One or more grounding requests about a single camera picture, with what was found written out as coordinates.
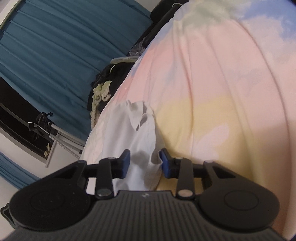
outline pastel bedsheet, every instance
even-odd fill
[[[272,190],[274,228],[296,232],[296,7],[287,0],[190,0],[102,112],[82,158],[96,161],[110,110],[148,102],[172,156],[217,160]],[[161,178],[158,190],[176,188]]]

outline blue curtain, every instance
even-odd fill
[[[53,112],[57,126],[86,140],[90,83],[150,24],[149,12],[133,0],[23,0],[0,31],[0,76],[40,112]]]
[[[0,176],[18,189],[40,178],[21,168],[0,152]]]

